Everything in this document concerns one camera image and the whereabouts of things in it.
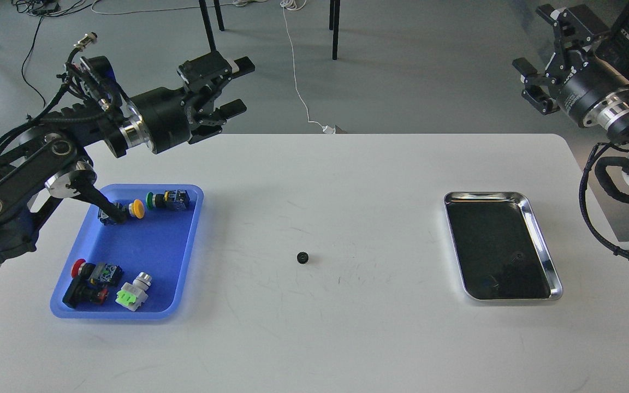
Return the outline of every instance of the robotic arm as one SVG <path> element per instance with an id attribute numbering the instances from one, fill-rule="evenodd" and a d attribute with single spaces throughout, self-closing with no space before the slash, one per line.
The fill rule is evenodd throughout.
<path id="1" fill-rule="evenodd" d="M 629 258 L 629 253 L 606 241 L 591 225 L 584 203 L 589 171 L 595 167 L 599 184 L 614 199 L 629 204 L 629 194 L 620 191 L 606 172 L 609 166 L 621 168 L 629 186 L 627 157 L 601 157 L 613 147 L 629 153 L 629 80 L 596 56 L 599 43 L 610 36 L 609 28 L 585 5 L 555 9 L 546 4 L 536 13 L 552 25 L 554 54 L 540 73 L 525 58 L 515 59 L 514 67 L 524 83 L 522 97 L 544 115 L 562 109 L 581 128 L 599 125 L 609 139 L 604 149 L 594 147 L 584 168 L 580 205 L 584 219 L 601 243 L 614 254 Z"/>
<path id="2" fill-rule="evenodd" d="M 227 83 L 254 70 L 248 57 L 232 62 L 213 51 L 178 67 L 182 87 L 158 87 L 128 97 L 105 57 L 81 57 L 79 64 L 72 63 L 96 38 L 90 33 L 75 45 L 66 72 L 58 75 L 62 86 L 50 105 L 0 138 L 0 263 L 35 251 L 40 228 L 64 198 L 94 204 L 113 221 L 125 221 L 95 189 L 97 175 L 85 146 L 103 140 L 115 157 L 122 157 L 131 147 L 146 144 L 158 154 L 215 136 L 227 119 L 246 110 L 242 100 L 219 108 L 214 102 Z M 50 112 L 67 92 L 83 103 Z M 123 100 L 127 117 L 121 110 Z M 4 152 L 16 139 L 20 144 Z M 15 166 L 20 159 L 22 164 Z M 28 201 L 44 188 L 50 198 L 38 212 L 31 212 Z"/>

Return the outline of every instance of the scratch mark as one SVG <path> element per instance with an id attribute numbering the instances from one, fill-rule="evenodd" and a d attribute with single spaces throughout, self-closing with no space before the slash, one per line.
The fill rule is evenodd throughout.
<path id="1" fill-rule="evenodd" d="M 310 232 L 305 231 L 304 229 L 295 228 L 295 227 L 290 227 L 290 229 L 295 229 L 295 231 L 300 231 L 300 232 L 302 232 L 302 233 L 305 233 L 305 234 L 311 235 L 311 234 L 310 234 Z"/>
<path id="2" fill-rule="evenodd" d="M 279 339 L 279 340 L 280 340 L 280 336 L 278 336 L 276 333 L 273 333 L 273 331 L 272 331 L 271 329 L 267 328 L 266 326 L 264 326 L 264 325 L 262 325 L 262 324 L 260 324 L 260 323 L 257 323 L 257 326 L 258 326 L 259 328 L 264 329 L 267 333 L 269 333 L 270 335 L 272 335 L 272 336 L 274 336 L 275 338 L 277 338 L 277 339 Z"/>
<path id="3" fill-rule="evenodd" d="M 75 386 L 73 390 L 79 389 L 79 386 L 83 385 L 85 382 L 87 382 L 87 378 L 82 379 L 82 382 L 80 382 L 79 385 Z"/>
<path id="4" fill-rule="evenodd" d="M 210 370 L 207 369 L 207 364 L 205 364 L 205 361 L 203 361 L 203 358 L 201 358 L 200 356 L 198 356 L 198 361 L 200 361 L 200 365 L 203 366 L 203 370 L 205 370 L 206 373 L 208 373 L 209 375 L 213 375 Z"/>
<path id="5" fill-rule="evenodd" d="M 291 204 L 291 205 L 293 205 L 293 206 L 295 206 L 295 207 L 297 207 L 297 208 L 299 208 L 299 209 L 306 210 L 304 207 L 299 206 L 299 205 L 296 205 L 296 204 L 294 204 L 294 203 L 292 203 L 292 202 L 290 202 L 290 201 L 286 201 L 286 202 L 288 202 L 289 204 Z"/>
<path id="6" fill-rule="evenodd" d="M 108 345 L 108 341 L 104 340 L 101 336 L 98 336 L 98 334 L 92 334 L 91 336 L 101 341 L 103 344 Z"/>
<path id="7" fill-rule="evenodd" d="M 127 373 L 137 373 L 139 371 L 145 371 L 145 370 L 149 370 L 151 368 L 157 368 L 157 367 L 159 367 L 157 364 L 152 364 L 152 365 L 144 366 L 144 367 L 140 367 L 140 368 L 131 368 L 131 369 L 127 370 L 127 371 L 123 371 L 121 373 L 113 374 L 113 377 L 111 377 L 111 379 L 115 379 L 115 378 L 118 378 L 120 376 L 124 376 Z"/>
<path id="8" fill-rule="evenodd" d="M 574 389 L 574 390 L 570 390 L 569 393 L 575 393 L 579 390 L 582 390 L 584 388 L 584 386 L 586 386 L 586 383 L 589 382 L 589 378 L 591 378 L 591 376 L 587 376 L 587 378 L 584 380 L 584 383 L 581 384 L 581 386 L 579 386 L 578 388 Z"/>
<path id="9" fill-rule="evenodd" d="M 227 307 L 229 307 L 230 311 L 232 311 L 232 315 L 234 315 L 234 318 L 237 318 L 237 322 L 239 324 L 242 324 L 242 319 L 239 319 L 239 315 L 237 315 L 237 313 L 235 313 L 234 311 L 234 308 L 232 308 L 232 303 L 230 303 L 229 297 L 227 297 L 227 295 L 224 295 L 224 298 L 227 301 Z"/>
<path id="10" fill-rule="evenodd" d="M 275 288 L 271 288 L 270 286 L 265 285 L 264 283 L 257 283 L 260 287 L 264 287 L 265 289 L 270 289 L 272 291 L 277 291 Z"/>

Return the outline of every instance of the blue tray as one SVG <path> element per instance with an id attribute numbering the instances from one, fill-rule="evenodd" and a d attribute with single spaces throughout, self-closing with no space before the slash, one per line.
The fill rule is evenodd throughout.
<path id="1" fill-rule="evenodd" d="M 181 301 L 186 271 L 198 226 L 203 190 L 190 184 L 110 184 L 103 194 L 112 202 L 145 201 L 147 192 L 185 189 L 191 203 L 185 211 L 146 210 L 143 219 L 128 219 L 125 224 L 103 226 L 98 207 L 90 206 L 69 252 L 50 299 L 50 310 L 59 318 L 86 319 L 162 319 L 170 316 Z M 72 282 L 70 271 L 77 259 L 93 264 L 119 265 L 124 273 L 117 288 L 108 288 L 107 300 L 100 306 L 88 302 L 68 308 L 62 296 Z M 123 283 L 132 283 L 140 271 L 152 276 L 149 298 L 133 312 L 115 303 L 115 293 Z"/>

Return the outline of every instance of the metal tray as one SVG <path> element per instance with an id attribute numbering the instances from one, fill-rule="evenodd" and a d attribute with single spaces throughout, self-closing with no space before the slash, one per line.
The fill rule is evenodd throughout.
<path id="1" fill-rule="evenodd" d="M 469 296 L 479 301 L 562 296 L 562 284 L 524 195 L 450 192 L 444 204 Z"/>

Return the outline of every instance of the gray floor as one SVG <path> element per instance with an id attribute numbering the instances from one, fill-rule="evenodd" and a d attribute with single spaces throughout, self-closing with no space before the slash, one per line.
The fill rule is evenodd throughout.
<path id="1" fill-rule="evenodd" d="M 73 2 L 60 3 L 68 7 Z M 106 0 L 98 10 L 196 3 Z M 254 74 L 230 83 L 222 95 L 220 103 L 240 98 L 249 108 L 230 120 L 225 133 L 321 132 L 316 124 L 307 124 L 295 94 L 290 45 L 278 3 L 222 8 L 227 31 L 216 32 L 218 50 L 226 57 L 248 55 L 257 66 Z M 520 97 L 519 75 L 511 66 L 514 58 L 527 57 L 541 67 L 549 55 L 551 28 L 532 12 L 540 3 L 344 0 L 339 60 L 334 62 L 327 29 L 329 2 L 309 0 L 303 10 L 287 13 L 300 92 L 313 120 L 339 125 L 350 134 L 553 133 L 566 139 L 582 166 L 594 142 L 605 140 L 604 131 L 579 129 L 561 112 L 540 115 Z M 586 3 L 610 25 L 626 1 Z M 42 101 L 20 75 L 37 22 L 0 0 L 0 134 L 20 124 L 25 114 L 42 109 Z M 29 81 L 46 97 L 59 86 L 55 74 L 62 70 L 72 44 L 89 31 L 97 32 L 99 41 L 83 55 L 107 55 L 130 95 L 158 86 L 177 87 L 177 65 L 208 52 L 196 9 L 116 16 L 84 10 L 46 19 L 27 69 Z M 68 97 L 62 104 L 72 102 Z M 307 147 L 302 149 L 306 154 Z M 458 176 L 482 164 L 462 156 L 462 151 L 458 156 L 462 157 Z M 327 158 L 322 157 L 322 170 L 326 167 Z M 521 168 L 507 176 L 521 176 Z M 599 187 L 594 191 L 618 240 L 629 241 L 629 206 L 612 201 Z M 564 197 L 576 199 L 576 186 Z"/>

